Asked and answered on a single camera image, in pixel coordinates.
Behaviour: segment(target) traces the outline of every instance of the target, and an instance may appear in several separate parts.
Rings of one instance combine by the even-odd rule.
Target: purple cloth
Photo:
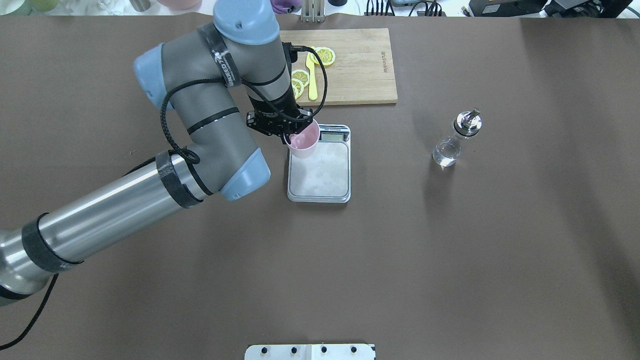
[[[275,13],[290,13],[302,6],[302,0],[271,0],[271,7]]]

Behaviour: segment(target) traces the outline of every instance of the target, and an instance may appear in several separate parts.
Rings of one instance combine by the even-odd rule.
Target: yellow knife
[[[313,101],[318,98],[318,89],[316,87],[316,63],[311,60],[311,53],[307,53],[307,62],[305,65],[309,69],[309,100]]]

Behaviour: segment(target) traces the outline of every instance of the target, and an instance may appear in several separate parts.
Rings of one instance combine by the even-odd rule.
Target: brown table
[[[287,152],[256,133],[265,187],[62,274],[2,359],[241,360],[322,341],[375,343],[378,359],[640,357],[639,21],[279,20],[390,29],[398,103],[317,117],[353,130],[348,204],[289,201]],[[207,21],[3,17],[0,228],[167,149],[132,62]],[[431,149],[473,106],[483,130],[442,170]],[[2,342],[43,294],[0,309]]]

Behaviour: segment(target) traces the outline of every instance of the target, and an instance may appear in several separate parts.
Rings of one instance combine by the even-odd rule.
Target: digital kitchen scale
[[[297,202],[344,203],[351,198],[351,130],[319,124],[320,139],[310,157],[289,151],[287,196]]]

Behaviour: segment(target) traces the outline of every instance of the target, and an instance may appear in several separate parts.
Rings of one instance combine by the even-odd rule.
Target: wooden cutting board
[[[326,105],[395,104],[396,75],[391,55],[389,29],[289,30],[281,31],[283,42],[294,45],[325,46],[335,51],[335,63],[326,67],[329,87]],[[306,53],[298,54],[293,70],[308,69]],[[318,98],[310,101],[308,87],[297,102],[318,105],[322,100],[324,79],[316,65]]]

